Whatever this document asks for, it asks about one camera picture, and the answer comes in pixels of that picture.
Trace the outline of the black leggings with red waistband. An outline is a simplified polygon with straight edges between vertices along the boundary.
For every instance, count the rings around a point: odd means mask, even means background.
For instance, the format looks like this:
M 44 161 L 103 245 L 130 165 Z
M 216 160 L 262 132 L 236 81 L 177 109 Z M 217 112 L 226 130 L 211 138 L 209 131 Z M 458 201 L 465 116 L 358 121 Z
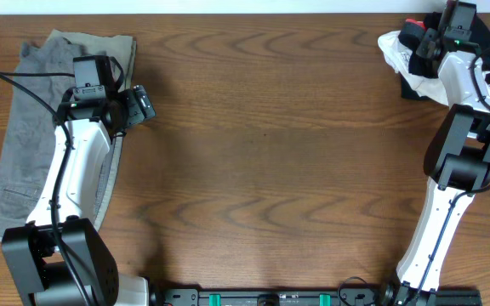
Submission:
M 453 16 L 441 13 L 429 13 L 422 21 L 407 19 L 402 31 L 408 37 L 418 35 L 420 29 L 438 30 L 442 39 L 442 56 L 440 59 L 422 59 L 415 50 L 419 42 L 413 43 L 413 55 L 409 71 L 415 75 L 434 78 L 442 58 L 449 52 L 463 51 L 478 55 L 483 61 L 482 67 L 490 71 L 490 30 L 487 25 L 472 13 L 456 13 Z

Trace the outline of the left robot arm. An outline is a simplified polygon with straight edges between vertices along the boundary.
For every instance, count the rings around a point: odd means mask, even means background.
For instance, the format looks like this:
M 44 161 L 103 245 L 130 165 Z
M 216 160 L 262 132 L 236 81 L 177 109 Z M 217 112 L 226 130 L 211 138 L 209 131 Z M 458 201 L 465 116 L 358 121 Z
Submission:
M 73 60 L 75 84 L 54 119 L 54 156 L 25 225 L 8 228 L 2 251 L 24 305 L 147 305 L 149 282 L 119 273 L 93 225 L 101 168 L 111 144 L 156 112 L 145 89 L 125 88 L 113 57 Z

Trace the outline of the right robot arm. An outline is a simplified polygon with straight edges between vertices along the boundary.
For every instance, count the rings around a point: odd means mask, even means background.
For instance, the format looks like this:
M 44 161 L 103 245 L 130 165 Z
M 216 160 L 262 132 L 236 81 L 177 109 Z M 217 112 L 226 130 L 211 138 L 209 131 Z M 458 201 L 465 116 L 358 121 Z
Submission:
M 465 210 L 490 190 L 490 93 L 483 48 L 472 41 L 476 4 L 449 1 L 438 26 L 406 20 L 400 36 L 443 86 L 449 112 L 424 157 L 424 208 L 395 274 L 373 295 L 375 305 L 479 305 L 473 289 L 442 289 L 440 273 Z

